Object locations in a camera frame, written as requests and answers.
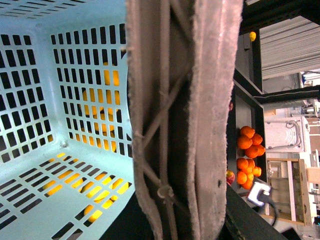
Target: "pile of oranges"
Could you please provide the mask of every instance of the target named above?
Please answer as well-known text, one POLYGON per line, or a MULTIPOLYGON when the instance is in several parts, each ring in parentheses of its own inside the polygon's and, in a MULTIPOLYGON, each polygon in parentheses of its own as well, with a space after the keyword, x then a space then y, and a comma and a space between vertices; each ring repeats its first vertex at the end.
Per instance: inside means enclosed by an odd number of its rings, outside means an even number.
POLYGON ((261 145, 263 138, 256 133, 250 126, 244 126, 240 129, 240 137, 237 139, 238 148, 244 150, 248 157, 238 158, 236 166, 239 169, 237 173, 237 183, 244 189, 251 189, 254 177, 260 177, 262 170, 256 166, 254 158, 262 156, 266 149, 261 145))
POLYGON ((261 145, 262 136, 250 126, 244 126, 240 129, 240 137, 237 139, 238 148, 244 150, 244 154, 251 159, 262 156, 266 149, 261 145))
POLYGON ((250 190, 254 182, 254 177, 261 176, 261 168, 256 166, 252 158, 245 159, 242 157, 236 160, 236 167, 239 169, 236 175, 236 182, 244 189, 250 190))

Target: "crate floor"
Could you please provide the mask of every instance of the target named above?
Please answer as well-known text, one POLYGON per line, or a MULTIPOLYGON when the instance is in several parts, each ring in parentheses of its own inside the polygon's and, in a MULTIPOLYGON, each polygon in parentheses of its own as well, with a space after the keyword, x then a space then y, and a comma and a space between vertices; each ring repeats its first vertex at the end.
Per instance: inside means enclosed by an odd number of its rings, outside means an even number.
POLYGON ((45 152, 2 172, 0 239, 99 239, 135 191, 131 158, 95 149, 45 152))

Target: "black metal frame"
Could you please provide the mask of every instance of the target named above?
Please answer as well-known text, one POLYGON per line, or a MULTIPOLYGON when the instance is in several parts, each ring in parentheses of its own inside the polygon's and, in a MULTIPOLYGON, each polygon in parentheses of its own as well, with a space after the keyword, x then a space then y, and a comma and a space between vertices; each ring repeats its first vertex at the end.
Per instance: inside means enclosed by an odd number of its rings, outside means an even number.
MULTIPOLYGON (((263 104, 289 102, 304 99, 320 99, 320 86, 305 87, 274 93, 263 94, 261 50, 259 29, 281 21, 302 16, 320 25, 320 0, 260 0, 251 5, 243 1, 242 23, 239 34, 256 33, 256 40, 251 43, 249 55, 249 78, 234 70, 234 89, 232 91, 233 111, 227 122, 227 159, 228 169, 237 172, 237 130, 236 130, 236 95, 251 107, 252 127, 265 139, 263 104)), ((263 169, 260 179, 267 181, 266 155, 257 158, 257 164, 263 169)))
MULTIPOLYGON (((248 125, 251 125, 255 128, 256 132, 261 136, 265 136, 265 125, 264 125, 264 108, 263 106, 244 88, 240 83, 234 81, 234 88, 232 91, 232 103, 233 110, 229 112, 228 122, 227 122, 227 159, 228 159, 228 169, 233 171, 237 175, 237 104, 236 96, 241 98, 246 102, 251 108, 251 122, 248 122, 248 125)), ((262 155, 256 158, 257 165, 263 169, 261 176, 259 177, 263 181, 267 181, 267 161, 266 155, 262 155)), ((239 188, 237 182, 235 181, 232 185, 234 190, 239 188)))
POLYGON ((320 25, 320 0, 260 0, 243 2, 240 34, 302 16, 320 25))

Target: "plastic crate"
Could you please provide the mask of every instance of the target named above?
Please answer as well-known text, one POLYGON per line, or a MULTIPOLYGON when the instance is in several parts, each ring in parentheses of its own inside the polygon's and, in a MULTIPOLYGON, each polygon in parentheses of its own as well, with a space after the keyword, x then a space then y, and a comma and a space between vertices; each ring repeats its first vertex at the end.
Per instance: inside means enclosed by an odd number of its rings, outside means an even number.
POLYGON ((98 239, 134 193, 125 16, 0 0, 0 239, 98 239))

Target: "lemon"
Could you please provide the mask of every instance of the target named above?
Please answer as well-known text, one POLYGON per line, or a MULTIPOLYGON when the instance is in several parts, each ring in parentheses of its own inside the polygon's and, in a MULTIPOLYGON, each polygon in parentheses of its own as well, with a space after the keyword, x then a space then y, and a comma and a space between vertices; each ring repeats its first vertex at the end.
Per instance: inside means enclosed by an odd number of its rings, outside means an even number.
MULTIPOLYGON (((95 180, 100 180, 100 179, 102 179, 105 175, 106 175, 105 173, 101 173, 101 174, 99 174, 98 176, 96 176, 94 179, 95 179, 95 180)), ((84 187, 82 188, 81 193, 84 193, 84 192, 87 191, 89 188, 91 188, 93 185, 94 185, 94 183, 93 183, 92 181, 88 182, 88 183, 87 183, 86 185, 84 185, 84 187)), ((102 187, 95 187, 95 188, 93 188, 93 190, 91 190, 86 196, 87 196, 88 198, 92 198, 92 197, 100 190, 100 189, 99 189, 99 190, 97 191, 98 188, 102 189, 102 187)))
POLYGON ((56 183, 55 180, 51 180, 50 182, 45 184, 42 188, 43 188, 43 190, 46 190, 46 189, 50 188, 52 185, 54 185, 55 183, 56 183))
POLYGON ((94 202, 96 202, 97 204, 100 203, 103 199, 105 199, 106 196, 109 195, 108 191, 103 191, 102 193, 100 193, 95 199, 94 202))
POLYGON ((253 42, 254 40, 256 40, 256 37, 257 37, 257 34, 256 34, 254 31, 250 32, 249 38, 250 38, 250 41, 251 41, 251 42, 253 42))
MULTIPOLYGON (((84 209, 84 215, 87 215, 91 210, 93 210, 94 207, 92 205, 88 205, 85 209, 84 209)), ((95 211, 88 219, 88 221, 90 223, 93 223, 94 221, 96 221, 100 216, 102 215, 102 211, 97 210, 95 211)))
MULTIPOLYGON (((45 184, 42 188, 43 188, 43 190, 46 190, 46 189, 50 188, 51 186, 53 186, 55 183, 56 183, 55 180, 51 180, 50 182, 45 184)), ((55 194, 56 192, 58 192, 61 188, 62 188, 62 185, 55 186, 53 189, 48 191, 46 194, 51 196, 51 195, 55 194)))
MULTIPOLYGON (((108 66, 108 62, 104 62, 103 63, 104 66, 108 66)), ((103 71, 103 75, 104 75, 104 84, 105 85, 110 85, 110 74, 109 74, 109 70, 104 70, 103 71)), ((120 81, 119 81, 119 72, 118 71, 113 71, 113 84, 115 86, 119 86, 120 81)))
MULTIPOLYGON (((110 136, 111 136, 112 138, 115 137, 115 135, 114 135, 112 132, 110 132, 110 136)), ((104 140, 103 140, 103 143, 104 143, 104 149, 107 150, 107 151, 109 151, 109 142, 108 142, 108 140, 104 139, 104 140)), ((111 141, 111 148, 112 148, 112 152, 115 153, 116 150, 117 150, 117 144, 116 144, 115 141, 111 141)))
MULTIPOLYGON (((115 130, 115 126, 114 125, 109 125, 110 126, 110 131, 114 131, 115 130)), ((94 130, 96 130, 97 132, 99 132, 99 125, 98 124, 94 124, 94 130)), ((108 132, 108 128, 107 128, 107 125, 106 124, 102 124, 101 125, 101 130, 102 130, 102 133, 107 133, 108 132)))
MULTIPOLYGON (((114 91, 114 98, 115 98, 115 104, 120 105, 120 93, 119 91, 114 91)), ((111 91, 107 90, 106 91, 106 102, 111 104, 112 103, 112 96, 111 96, 111 91)))
POLYGON ((98 148, 101 148, 101 140, 100 140, 100 138, 96 139, 96 145, 97 145, 98 148))
POLYGON ((85 191, 87 191, 89 188, 91 188, 94 185, 92 181, 88 182, 86 185, 83 186, 81 193, 83 194, 85 191))
POLYGON ((106 201, 104 204, 102 204, 102 207, 104 209, 108 209, 111 207, 111 205, 113 204, 114 202, 111 200, 111 199, 108 199, 108 201, 106 201))
POLYGON ((112 178, 108 176, 105 180, 102 181, 102 184, 103 184, 103 185, 107 185, 107 184, 110 183, 111 181, 112 181, 112 178))
MULTIPOLYGON (((95 97, 95 90, 93 88, 89 89, 89 93, 90 93, 90 101, 91 102, 96 102, 96 97, 95 97)), ((88 94, 87 94, 87 90, 85 90, 82 93, 82 97, 84 101, 88 101, 88 94)), ((104 102, 104 95, 102 94, 102 90, 98 89, 98 101, 99 103, 103 103, 104 102)), ((84 113, 85 115, 90 115, 89 112, 89 107, 88 106, 84 106, 84 113)), ((97 115, 97 108, 95 106, 92 107, 92 115, 97 115)))
POLYGON ((48 191, 46 194, 51 196, 51 195, 55 194, 56 192, 58 192, 60 189, 62 189, 62 185, 58 185, 58 186, 54 187, 53 189, 48 191))
POLYGON ((124 180, 122 178, 117 179, 111 186, 111 189, 116 189, 124 180))
POLYGON ((113 71, 113 83, 114 83, 115 86, 119 86, 120 85, 119 72, 118 71, 113 71))
POLYGON ((129 183, 126 182, 122 187, 119 188, 118 191, 116 191, 118 194, 124 194, 129 188, 129 183))
POLYGON ((78 178, 79 176, 80 176, 79 173, 75 173, 75 174, 73 174, 71 177, 69 177, 68 179, 66 179, 64 182, 65 182, 66 184, 69 184, 69 183, 71 183, 73 180, 75 180, 76 178, 78 178))
POLYGON ((61 175, 58 176, 58 179, 63 179, 72 172, 73 172, 72 170, 65 171, 64 173, 62 173, 61 175))
POLYGON ((74 184, 71 185, 72 188, 76 189, 78 186, 80 186, 84 182, 83 178, 80 178, 78 181, 76 181, 74 184))
POLYGON ((48 142, 50 143, 50 142, 52 142, 53 140, 54 140, 54 137, 52 136, 52 134, 49 135, 49 136, 48 136, 48 142))

